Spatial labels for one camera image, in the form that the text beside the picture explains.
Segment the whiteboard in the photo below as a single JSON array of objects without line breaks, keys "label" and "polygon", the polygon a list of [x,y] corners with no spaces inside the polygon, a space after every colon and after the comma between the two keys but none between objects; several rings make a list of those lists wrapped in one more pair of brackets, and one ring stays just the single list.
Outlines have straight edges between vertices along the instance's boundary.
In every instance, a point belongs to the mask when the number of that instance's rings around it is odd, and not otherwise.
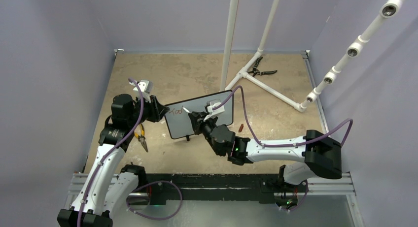
[{"label": "whiteboard", "polygon": [[[178,139],[186,136],[193,135],[193,128],[190,122],[187,112],[181,108],[184,106],[190,112],[202,112],[206,111],[205,106],[208,101],[219,99],[221,102],[228,97],[231,93],[229,91],[223,91],[219,93],[210,94],[207,96],[196,97],[188,100],[183,100],[166,106],[169,108],[169,111],[165,114],[165,119],[167,122],[167,127],[170,132],[170,137],[172,139]],[[218,116],[218,121],[216,125],[230,125],[234,122],[234,96],[232,96],[228,102],[224,104],[225,112]]]}]

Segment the small red object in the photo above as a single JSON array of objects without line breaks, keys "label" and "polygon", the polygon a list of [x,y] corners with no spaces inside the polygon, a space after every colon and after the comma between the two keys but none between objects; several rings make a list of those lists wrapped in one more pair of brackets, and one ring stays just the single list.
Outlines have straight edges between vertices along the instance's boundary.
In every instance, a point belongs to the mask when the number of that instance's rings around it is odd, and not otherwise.
[{"label": "small red object", "polygon": [[243,128],[244,128],[244,124],[241,124],[240,129],[238,130],[238,132],[243,131]]}]

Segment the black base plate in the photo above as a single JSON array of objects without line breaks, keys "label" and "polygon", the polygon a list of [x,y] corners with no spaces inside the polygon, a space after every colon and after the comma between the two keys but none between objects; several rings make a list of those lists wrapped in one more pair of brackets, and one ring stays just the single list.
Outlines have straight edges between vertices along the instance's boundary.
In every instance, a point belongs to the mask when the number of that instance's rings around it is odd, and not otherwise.
[{"label": "black base plate", "polygon": [[[147,174],[148,182],[159,180],[176,184],[183,200],[258,201],[276,203],[274,193],[292,193],[295,186],[278,184],[277,174]],[[297,186],[305,192],[305,186]],[[179,200],[177,190],[170,184],[152,185],[151,205],[164,205],[167,200]]]}]

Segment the red handwriting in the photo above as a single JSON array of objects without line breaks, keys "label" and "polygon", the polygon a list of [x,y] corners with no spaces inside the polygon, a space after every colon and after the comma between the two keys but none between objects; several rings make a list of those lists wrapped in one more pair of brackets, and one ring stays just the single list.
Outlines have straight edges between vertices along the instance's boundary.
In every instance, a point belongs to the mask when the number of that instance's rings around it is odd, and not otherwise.
[{"label": "red handwriting", "polygon": [[178,115],[178,114],[181,114],[182,112],[183,112],[182,109],[176,110],[174,108],[171,111],[169,111],[169,113],[172,113],[173,115]]}]

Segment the yellow-handled pliers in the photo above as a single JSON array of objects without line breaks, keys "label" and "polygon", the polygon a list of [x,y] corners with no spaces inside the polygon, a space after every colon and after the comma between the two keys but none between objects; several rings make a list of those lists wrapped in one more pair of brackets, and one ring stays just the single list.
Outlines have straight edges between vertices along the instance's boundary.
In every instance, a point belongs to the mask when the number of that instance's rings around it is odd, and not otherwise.
[{"label": "yellow-handled pliers", "polygon": [[141,143],[142,147],[145,149],[146,152],[148,152],[148,146],[146,145],[146,141],[145,141],[145,130],[143,128],[142,124],[139,124],[140,128],[141,128],[141,135],[137,134],[136,132],[134,133],[134,136],[138,139],[138,141]]}]

